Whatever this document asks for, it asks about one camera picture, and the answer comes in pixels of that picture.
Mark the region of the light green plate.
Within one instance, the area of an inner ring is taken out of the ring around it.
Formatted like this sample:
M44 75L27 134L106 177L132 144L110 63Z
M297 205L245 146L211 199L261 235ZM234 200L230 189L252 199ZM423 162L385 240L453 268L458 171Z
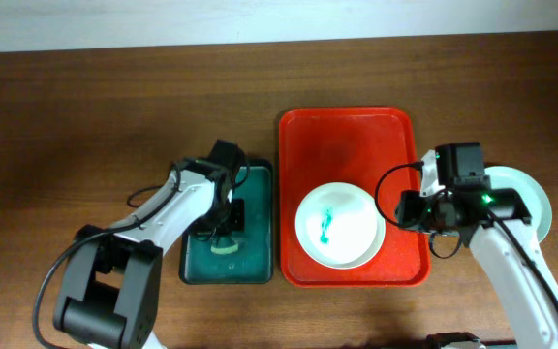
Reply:
M537 240L542 243L547 237L553 219L552 207L543 188L531 176L521 170L491 166L485 169L490 176L493 189L514 189L532 215L531 226L536 230Z

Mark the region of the white plate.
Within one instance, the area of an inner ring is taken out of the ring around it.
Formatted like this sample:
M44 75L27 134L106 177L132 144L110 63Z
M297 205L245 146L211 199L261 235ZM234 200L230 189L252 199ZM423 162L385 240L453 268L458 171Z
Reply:
M386 223L373 197L344 182L310 191L296 210L294 230L311 259L335 270L365 265L380 251L386 237Z

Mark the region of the yellow green sponge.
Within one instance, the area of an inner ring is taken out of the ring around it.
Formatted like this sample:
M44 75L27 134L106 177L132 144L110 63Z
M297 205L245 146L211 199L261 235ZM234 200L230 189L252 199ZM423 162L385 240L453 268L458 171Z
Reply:
M211 252L216 255L230 255L238 249L238 242L229 236L219 236L210 245Z

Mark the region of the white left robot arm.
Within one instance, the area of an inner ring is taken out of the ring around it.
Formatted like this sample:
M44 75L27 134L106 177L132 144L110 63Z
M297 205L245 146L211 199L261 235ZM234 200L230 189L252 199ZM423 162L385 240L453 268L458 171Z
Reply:
M233 191L246 156L219 140L202 158L174 162L144 204L107 228L86 225L56 260L65 268L53 326L91 348L159 348L163 258L185 235L211 240L235 227Z

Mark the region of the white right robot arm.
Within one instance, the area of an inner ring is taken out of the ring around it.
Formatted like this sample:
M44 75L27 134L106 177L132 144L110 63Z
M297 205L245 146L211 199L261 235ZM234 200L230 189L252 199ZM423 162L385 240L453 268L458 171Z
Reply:
M420 189L402 192L395 226L456 236L487 275L517 346L558 348L558 285L520 193L492 186L479 143L439 145L412 166Z

